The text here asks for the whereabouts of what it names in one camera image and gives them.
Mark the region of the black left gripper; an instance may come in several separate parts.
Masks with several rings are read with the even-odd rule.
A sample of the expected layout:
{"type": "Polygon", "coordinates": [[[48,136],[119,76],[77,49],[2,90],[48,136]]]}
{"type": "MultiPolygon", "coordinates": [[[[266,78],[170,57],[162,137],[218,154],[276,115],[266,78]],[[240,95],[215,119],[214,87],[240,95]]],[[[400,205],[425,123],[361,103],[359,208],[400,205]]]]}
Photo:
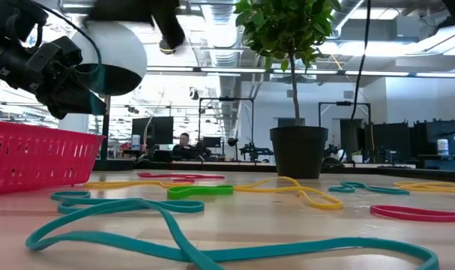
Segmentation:
{"type": "Polygon", "coordinates": [[[106,114],[106,104],[73,75],[81,61],[81,49],[66,36],[37,48],[0,39],[0,80],[35,94],[57,119],[69,113],[106,114]]]}

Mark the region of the red plastic basket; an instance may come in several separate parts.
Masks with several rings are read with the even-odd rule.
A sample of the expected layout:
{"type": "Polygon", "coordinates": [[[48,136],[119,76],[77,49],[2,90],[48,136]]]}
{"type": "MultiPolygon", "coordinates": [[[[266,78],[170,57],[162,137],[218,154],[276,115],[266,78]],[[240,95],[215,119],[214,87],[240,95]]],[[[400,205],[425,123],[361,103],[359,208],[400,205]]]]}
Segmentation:
{"type": "Polygon", "coordinates": [[[0,194],[83,184],[104,137],[0,121],[0,194]]]}

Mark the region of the yellow rubber band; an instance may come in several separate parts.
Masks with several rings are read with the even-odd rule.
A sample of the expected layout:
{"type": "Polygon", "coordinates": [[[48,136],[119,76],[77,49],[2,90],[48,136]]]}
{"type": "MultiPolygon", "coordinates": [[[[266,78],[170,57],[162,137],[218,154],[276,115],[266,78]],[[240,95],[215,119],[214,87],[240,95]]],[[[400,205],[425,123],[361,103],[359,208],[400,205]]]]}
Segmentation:
{"type": "Polygon", "coordinates": [[[112,181],[112,182],[88,182],[83,185],[84,188],[92,190],[109,190],[109,189],[121,189],[134,186],[143,186],[143,185],[155,185],[162,188],[173,188],[173,187],[183,187],[191,186],[189,182],[182,183],[173,183],[173,182],[163,182],[163,181],[112,181]]]}
{"type": "Polygon", "coordinates": [[[277,176],[273,178],[267,178],[252,184],[241,184],[234,185],[234,191],[248,192],[248,193],[285,193],[285,192],[296,192],[296,195],[306,203],[316,209],[322,210],[339,210],[344,207],[341,200],[329,196],[326,193],[301,185],[297,180],[287,176],[277,176]],[[284,181],[290,184],[287,187],[276,187],[276,188],[260,188],[260,186],[267,184],[272,181],[284,181]]]}
{"type": "Polygon", "coordinates": [[[395,186],[402,190],[414,192],[430,192],[430,193],[450,193],[455,194],[455,183],[444,181],[432,182],[413,182],[401,181],[394,183],[395,186]]]}

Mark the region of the red rubber band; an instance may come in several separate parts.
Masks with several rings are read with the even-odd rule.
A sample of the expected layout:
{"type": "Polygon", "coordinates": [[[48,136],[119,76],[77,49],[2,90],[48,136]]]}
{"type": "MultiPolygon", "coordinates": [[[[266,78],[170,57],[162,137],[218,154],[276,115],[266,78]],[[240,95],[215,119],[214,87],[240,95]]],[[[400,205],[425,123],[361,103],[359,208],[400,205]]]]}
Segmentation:
{"type": "Polygon", "coordinates": [[[165,173],[152,174],[149,172],[138,172],[137,175],[144,179],[170,179],[175,183],[194,183],[197,181],[220,181],[224,180],[223,175],[200,175],[200,174],[180,174],[180,173],[165,173]]]}
{"type": "Polygon", "coordinates": [[[398,205],[372,205],[370,213],[405,221],[455,223],[455,211],[437,211],[398,205]]]}

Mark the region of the green rubber band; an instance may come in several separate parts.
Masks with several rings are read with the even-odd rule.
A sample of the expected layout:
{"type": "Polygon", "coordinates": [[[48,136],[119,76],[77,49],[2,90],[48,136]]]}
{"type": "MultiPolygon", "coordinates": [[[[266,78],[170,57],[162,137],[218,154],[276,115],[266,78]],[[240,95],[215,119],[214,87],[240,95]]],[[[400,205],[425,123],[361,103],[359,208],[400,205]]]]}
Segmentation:
{"type": "Polygon", "coordinates": [[[188,197],[195,196],[220,196],[232,195],[234,187],[232,185],[218,185],[218,186],[176,186],[169,187],[166,196],[169,200],[182,200],[188,197]]]}

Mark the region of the large teal rubber band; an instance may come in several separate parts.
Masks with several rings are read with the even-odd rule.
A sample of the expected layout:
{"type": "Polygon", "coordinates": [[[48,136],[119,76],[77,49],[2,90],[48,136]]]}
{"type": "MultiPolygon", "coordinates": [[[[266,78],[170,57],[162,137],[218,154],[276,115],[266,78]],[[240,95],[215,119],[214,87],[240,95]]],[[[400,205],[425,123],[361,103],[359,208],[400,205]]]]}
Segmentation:
{"type": "Polygon", "coordinates": [[[176,247],[168,247],[148,241],[141,241],[123,235],[99,231],[73,231],[49,237],[48,234],[64,225],[80,220],[82,218],[96,215],[103,206],[116,206],[121,202],[108,202],[103,205],[78,205],[84,210],[75,211],[70,214],[63,214],[61,217],[45,224],[34,231],[26,240],[25,246],[30,251],[42,251],[58,242],[88,242],[99,245],[106,245],[126,251],[133,251],[153,257],[168,260],[193,263],[201,270],[224,270],[220,265],[222,262],[238,260],[254,260],[269,257],[287,257],[300,254],[315,254],[323,251],[332,251],[340,248],[372,248],[379,250],[395,251],[407,254],[422,260],[417,270],[440,270],[439,258],[436,253],[424,247],[409,244],[401,241],[391,241],[381,238],[332,238],[321,241],[303,241],[288,244],[275,244],[258,247],[241,247],[224,250],[199,250],[194,247],[180,226],[174,219],[173,211],[167,211],[155,205],[149,205],[141,199],[134,198],[127,201],[127,204],[150,206],[151,209],[159,212],[166,222],[166,225],[177,244],[176,247]]]}

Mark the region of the white pillar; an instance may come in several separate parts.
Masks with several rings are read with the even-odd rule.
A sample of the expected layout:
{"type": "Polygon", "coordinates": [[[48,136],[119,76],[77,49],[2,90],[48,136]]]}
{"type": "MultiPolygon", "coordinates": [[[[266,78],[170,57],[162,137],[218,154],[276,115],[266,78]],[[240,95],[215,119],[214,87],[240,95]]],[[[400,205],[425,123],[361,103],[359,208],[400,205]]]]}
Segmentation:
{"type": "Polygon", "coordinates": [[[69,113],[58,123],[58,129],[88,133],[89,115],[69,113]]]}

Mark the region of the white globe table lamp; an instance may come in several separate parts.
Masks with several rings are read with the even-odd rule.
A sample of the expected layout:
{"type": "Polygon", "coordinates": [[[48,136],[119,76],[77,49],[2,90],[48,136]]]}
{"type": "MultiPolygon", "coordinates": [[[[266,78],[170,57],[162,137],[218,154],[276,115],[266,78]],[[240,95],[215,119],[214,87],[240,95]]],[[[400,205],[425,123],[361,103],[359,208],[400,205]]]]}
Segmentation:
{"type": "Polygon", "coordinates": [[[144,45],[119,22],[88,22],[72,39],[82,55],[81,63],[75,67],[76,75],[104,105],[100,111],[103,142],[94,170],[131,170],[132,161],[108,158],[111,98],[132,92],[142,82],[147,66],[144,45]]]}

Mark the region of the long ceiling light strip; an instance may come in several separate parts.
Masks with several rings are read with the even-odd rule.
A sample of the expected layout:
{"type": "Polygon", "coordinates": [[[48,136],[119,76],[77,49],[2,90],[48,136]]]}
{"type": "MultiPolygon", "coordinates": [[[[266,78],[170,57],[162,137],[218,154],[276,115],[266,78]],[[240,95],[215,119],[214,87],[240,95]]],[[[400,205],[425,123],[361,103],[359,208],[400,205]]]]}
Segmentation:
{"type": "MultiPolygon", "coordinates": [[[[206,73],[206,74],[285,74],[281,69],[246,68],[246,67],[161,67],[148,66],[147,72],[170,72],[170,73],[206,73]]],[[[378,70],[295,70],[296,74],[302,75],[328,75],[328,76],[367,76],[367,77],[419,77],[435,79],[455,79],[455,73],[450,72],[405,72],[405,71],[378,71],[378,70]]]]}

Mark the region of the person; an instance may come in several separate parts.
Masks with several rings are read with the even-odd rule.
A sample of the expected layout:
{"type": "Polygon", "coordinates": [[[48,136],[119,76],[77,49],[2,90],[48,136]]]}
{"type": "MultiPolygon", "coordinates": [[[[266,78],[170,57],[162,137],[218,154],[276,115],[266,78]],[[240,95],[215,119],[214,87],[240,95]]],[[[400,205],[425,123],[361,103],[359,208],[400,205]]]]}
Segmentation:
{"type": "Polygon", "coordinates": [[[199,159],[199,150],[190,144],[188,133],[180,135],[179,144],[172,148],[172,156],[177,161],[197,161],[199,159]]]}

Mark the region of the green potted plant black pot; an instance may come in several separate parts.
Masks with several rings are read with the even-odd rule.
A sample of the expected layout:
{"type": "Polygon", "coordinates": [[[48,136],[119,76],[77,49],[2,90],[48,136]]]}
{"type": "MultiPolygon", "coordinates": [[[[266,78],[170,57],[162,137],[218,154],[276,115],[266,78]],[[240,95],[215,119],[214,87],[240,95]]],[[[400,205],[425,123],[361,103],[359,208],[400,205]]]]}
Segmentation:
{"type": "Polygon", "coordinates": [[[236,25],[244,28],[247,46],[265,58],[265,69],[280,61],[290,76],[295,123],[270,129],[277,174],[293,179],[318,179],[328,130],[301,123],[295,61],[304,70],[321,56],[318,46],[332,34],[332,13],[339,0],[240,0],[235,4],[236,25]]]}

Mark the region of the dark cabinets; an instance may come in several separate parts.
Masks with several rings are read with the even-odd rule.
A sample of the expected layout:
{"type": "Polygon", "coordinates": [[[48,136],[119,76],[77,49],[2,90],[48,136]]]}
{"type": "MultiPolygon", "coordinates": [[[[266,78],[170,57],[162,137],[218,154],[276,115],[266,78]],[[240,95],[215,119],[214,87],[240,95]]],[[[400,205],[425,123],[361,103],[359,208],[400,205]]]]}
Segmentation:
{"type": "Polygon", "coordinates": [[[455,120],[367,124],[359,148],[364,160],[371,163],[455,171],[455,120]],[[438,139],[449,140],[449,155],[437,154],[438,139]]]}

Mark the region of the silver ventilation duct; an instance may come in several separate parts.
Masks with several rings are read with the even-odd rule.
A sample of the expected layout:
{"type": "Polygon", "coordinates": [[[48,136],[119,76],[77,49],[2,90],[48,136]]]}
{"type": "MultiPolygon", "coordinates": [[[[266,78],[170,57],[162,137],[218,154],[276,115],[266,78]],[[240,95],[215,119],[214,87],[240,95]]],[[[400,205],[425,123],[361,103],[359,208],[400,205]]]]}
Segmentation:
{"type": "MultiPolygon", "coordinates": [[[[207,22],[207,41],[211,66],[213,68],[238,68],[243,52],[239,41],[237,14],[234,14],[238,0],[207,0],[216,4],[202,5],[201,10],[207,22]]],[[[241,92],[241,78],[235,75],[220,75],[220,94],[224,98],[238,98],[241,92]]],[[[220,111],[226,137],[235,137],[238,121],[238,100],[221,101],[220,111]]]]}

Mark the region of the black metal frame stand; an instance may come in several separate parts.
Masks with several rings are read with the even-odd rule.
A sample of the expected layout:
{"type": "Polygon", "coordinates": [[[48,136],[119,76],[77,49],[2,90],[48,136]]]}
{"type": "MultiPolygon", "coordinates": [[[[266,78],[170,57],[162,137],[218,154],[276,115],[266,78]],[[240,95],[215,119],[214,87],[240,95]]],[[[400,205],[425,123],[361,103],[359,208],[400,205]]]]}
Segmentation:
{"type": "Polygon", "coordinates": [[[200,97],[199,98],[199,105],[198,105],[198,142],[200,143],[200,137],[201,137],[201,120],[202,120],[202,109],[204,108],[202,106],[202,102],[206,101],[219,101],[219,102],[235,102],[238,101],[239,103],[242,104],[243,101],[249,101],[251,102],[250,106],[250,114],[251,114],[251,120],[250,120],[250,130],[251,130],[251,135],[250,135],[250,142],[254,144],[254,101],[255,99],[252,97],[229,97],[229,96],[223,96],[223,97],[200,97]]]}
{"type": "MultiPolygon", "coordinates": [[[[366,117],[367,124],[372,123],[372,106],[370,103],[355,103],[353,101],[324,101],[318,102],[317,111],[318,111],[318,126],[322,126],[322,117],[331,107],[353,107],[356,106],[366,117]]],[[[341,146],[341,136],[340,131],[335,127],[331,131],[330,139],[328,142],[333,143],[334,145],[341,146]]]]}

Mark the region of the black aluminium table frame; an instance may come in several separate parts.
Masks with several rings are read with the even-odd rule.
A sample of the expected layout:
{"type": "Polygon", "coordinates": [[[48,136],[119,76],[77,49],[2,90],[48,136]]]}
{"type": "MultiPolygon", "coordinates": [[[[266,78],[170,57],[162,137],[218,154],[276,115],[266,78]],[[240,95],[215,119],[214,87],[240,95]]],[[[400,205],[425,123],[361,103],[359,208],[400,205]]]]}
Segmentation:
{"type": "MultiPolygon", "coordinates": [[[[186,171],[220,171],[234,173],[275,173],[276,167],[266,163],[232,163],[232,162],[141,162],[134,160],[107,160],[97,159],[94,171],[129,171],[129,170],[186,170],[186,171]]],[[[345,167],[322,167],[321,173],[330,174],[361,174],[396,176],[411,179],[426,179],[441,182],[455,182],[455,171],[411,169],[400,166],[376,166],[373,164],[359,164],[345,167]]]]}

